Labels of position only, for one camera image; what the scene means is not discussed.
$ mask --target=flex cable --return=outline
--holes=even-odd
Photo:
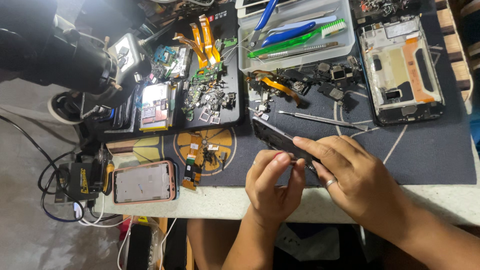
[[[200,31],[198,31],[198,26],[195,23],[190,24],[190,26],[192,27],[193,37],[195,38],[195,42],[197,43],[200,50],[203,52],[205,44],[203,44],[202,40],[200,39]],[[197,57],[198,57],[198,62],[200,63],[202,60],[200,59],[200,56],[197,55]]]
[[[202,32],[204,34],[205,52],[210,60],[210,64],[213,66],[214,64],[220,62],[220,53],[216,47],[212,45],[212,30],[210,28],[208,18],[205,15],[202,15],[199,17],[199,19],[200,25],[202,26]]]
[[[275,89],[278,89],[282,92],[285,92],[287,95],[291,96],[295,102],[297,103],[297,107],[300,105],[300,98],[299,96],[297,96],[297,94],[295,94],[295,92],[293,92],[292,89],[286,87],[286,86],[283,86],[279,83],[276,83],[276,82],[272,82],[269,78],[267,77],[264,77],[263,79],[261,79],[260,81],[266,83],[268,86],[270,87],[273,87]]]
[[[202,50],[198,47],[198,45],[192,41],[192,40],[189,40],[188,38],[186,38],[184,35],[180,34],[180,33],[175,33],[175,37],[173,38],[173,40],[178,40],[180,41],[181,43],[183,44],[188,44],[190,45],[193,50],[195,51],[195,53],[198,55],[198,57],[200,58],[200,61],[198,62],[198,66],[199,68],[204,68],[206,66],[208,66],[208,59],[207,57],[204,55],[204,53],[202,52]]]

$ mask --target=ring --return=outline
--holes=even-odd
[[[325,188],[328,188],[331,184],[335,183],[335,182],[338,182],[338,180],[336,179],[336,177],[334,176],[332,180],[328,181],[326,184],[325,184]]]

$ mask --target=metal spudger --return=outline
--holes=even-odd
[[[294,117],[307,119],[307,120],[312,120],[312,121],[317,121],[317,122],[322,122],[322,123],[327,123],[327,124],[332,124],[332,125],[354,127],[354,128],[358,128],[358,129],[363,130],[363,131],[368,130],[367,125],[352,124],[352,123],[348,123],[348,122],[342,122],[342,121],[332,120],[332,119],[318,117],[318,116],[311,116],[311,115],[302,114],[302,113],[286,112],[286,111],[282,111],[282,110],[279,110],[278,113],[288,114],[288,115],[291,115],[291,116],[294,116]]]

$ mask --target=wire cutter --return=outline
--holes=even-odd
[[[268,23],[268,20],[270,19],[270,16],[272,15],[273,10],[275,9],[277,3],[278,3],[278,0],[270,0],[267,4],[267,7],[265,8],[264,13],[262,13],[262,16],[260,17],[260,20],[258,21],[258,24],[255,27],[252,38],[250,39],[250,42],[249,42],[249,45],[252,49],[258,49],[260,47],[259,38],[260,38],[260,35],[262,34],[262,29]],[[307,23],[305,25],[291,29],[289,31],[269,36],[262,43],[261,47],[265,47],[273,43],[286,41],[291,38],[298,37],[306,33],[307,31],[309,31],[310,29],[312,29],[314,26],[315,26],[315,23]]]

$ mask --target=plastic storage box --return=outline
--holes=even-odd
[[[244,40],[248,35],[253,33],[254,28],[257,26],[261,14],[249,17],[248,19],[239,20],[239,68],[246,75],[247,72],[255,70],[272,71],[277,68],[287,68],[305,63],[310,63],[319,60],[325,60],[333,57],[347,55],[355,44],[355,33],[353,31],[352,19],[350,14],[350,7],[348,0],[299,0],[298,2],[288,5],[277,7],[270,20],[264,29],[272,29],[281,26],[283,22],[313,14],[320,11],[330,11],[337,8],[337,10],[327,16],[336,16],[336,19],[345,19],[347,28],[330,37],[322,38],[321,34],[312,36],[304,45],[312,46],[319,45],[326,42],[337,41],[339,44],[345,44],[343,47],[326,49],[323,51],[306,53],[302,55],[295,55],[290,57],[272,58],[263,60],[263,63],[256,58],[248,58],[249,51],[248,39]]]

